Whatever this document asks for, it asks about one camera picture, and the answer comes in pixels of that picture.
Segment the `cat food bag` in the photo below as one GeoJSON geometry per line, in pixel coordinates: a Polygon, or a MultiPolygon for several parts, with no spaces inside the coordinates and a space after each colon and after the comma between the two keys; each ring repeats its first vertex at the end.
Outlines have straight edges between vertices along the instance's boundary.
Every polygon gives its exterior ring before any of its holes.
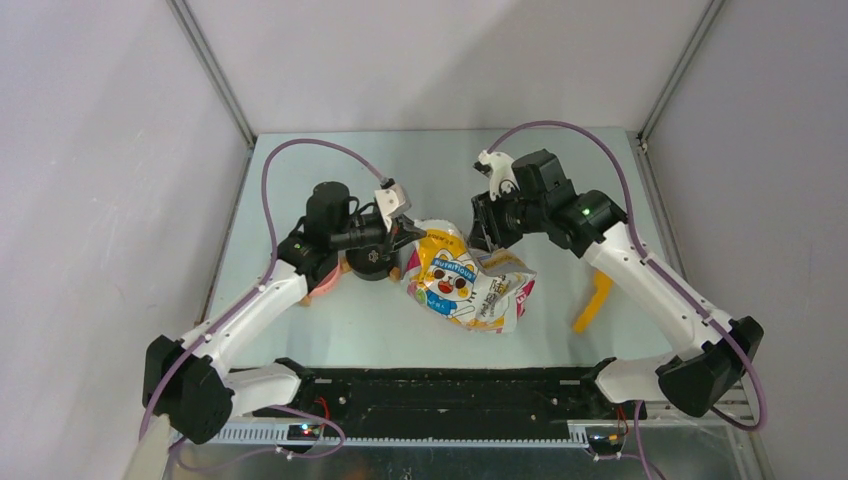
{"type": "Polygon", "coordinates": [[[441,219],[417,220],[426,236],[412,244],[403,282],[426,310],[469,331],[513,332],[525,313],[536,272],[506,249],[473,248],[441,219]]]}

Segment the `yellow plastic scoop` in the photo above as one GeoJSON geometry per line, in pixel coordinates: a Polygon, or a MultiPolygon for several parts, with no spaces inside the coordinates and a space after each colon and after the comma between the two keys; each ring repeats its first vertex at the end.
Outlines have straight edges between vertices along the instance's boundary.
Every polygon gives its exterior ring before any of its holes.
{"type": "Polygon", "coordinates": [[[600,270],[594,270],[591,296],[572,326],[575,333],[582,334],[588,329],[605,305],[613,285],[614,282],[609,276],[600,270]]]}

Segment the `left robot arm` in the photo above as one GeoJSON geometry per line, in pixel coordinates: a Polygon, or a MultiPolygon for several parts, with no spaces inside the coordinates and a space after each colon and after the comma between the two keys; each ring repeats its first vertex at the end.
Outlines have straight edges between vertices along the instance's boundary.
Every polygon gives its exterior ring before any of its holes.
{"type": "Polygon", "coordinates": [[[379,255],[424,237],[406,213],[403,187],[385,181],[365,212],[351,209],[348,187],[329,181],[314,187],[304,215],[282,240],[273,238],[268,270],[245,296],[220,316],[178,339],[160,336],[146,351],[140,431],[152,416],[167,416],[186,439],[202,444],[233,417],[280,405],[304,416],[316,403],[315,388],[297,369],[274,361],[233,371],[234,359],[272,321],[297,305],[336,269],[340,255],[375,247],[379,255]]]}

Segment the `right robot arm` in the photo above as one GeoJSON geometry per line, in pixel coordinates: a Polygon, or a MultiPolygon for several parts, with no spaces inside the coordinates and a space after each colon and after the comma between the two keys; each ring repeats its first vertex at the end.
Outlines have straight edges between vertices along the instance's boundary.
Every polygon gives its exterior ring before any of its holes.
{"type": "Polygon", "coordinates": [[[750,316],[734,319],[711,305],[638,240],[627,213],[598,190],[576,193],[559,159],[542,149],[517,160],[482,151],[474,164],[489,190],[472,199],[472,241],[508,248],[544,233],[610,278],[643,310],[671,346],[638,360],[609,358],[582,379],[585,411],[606,418],[621,403],[671,403],[702,417],[743,377],[764,336],[750,316]]]}

